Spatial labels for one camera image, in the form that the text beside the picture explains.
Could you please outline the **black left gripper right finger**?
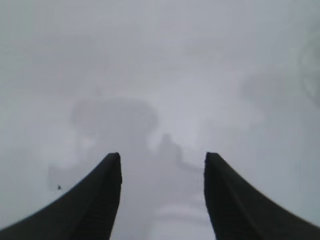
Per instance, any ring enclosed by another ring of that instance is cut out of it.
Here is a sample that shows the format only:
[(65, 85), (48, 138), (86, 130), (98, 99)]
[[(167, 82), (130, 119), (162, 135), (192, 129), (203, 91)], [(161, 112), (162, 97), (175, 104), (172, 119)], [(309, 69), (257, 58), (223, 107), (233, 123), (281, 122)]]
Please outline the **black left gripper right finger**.
[(204, 161), (204, 198), (217, 240), (318, 240), (320, 228), (259, 192), (218, 153)]

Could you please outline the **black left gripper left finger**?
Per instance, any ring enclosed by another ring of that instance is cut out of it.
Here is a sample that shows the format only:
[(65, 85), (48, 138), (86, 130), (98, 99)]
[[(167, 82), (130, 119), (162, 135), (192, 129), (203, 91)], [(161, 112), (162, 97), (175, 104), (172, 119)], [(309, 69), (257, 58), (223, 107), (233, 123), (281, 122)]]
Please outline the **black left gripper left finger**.
[(108, 240), (120, 204), (120, 154), (109, 153), (79, 183), (0, 231), (2, 240)]

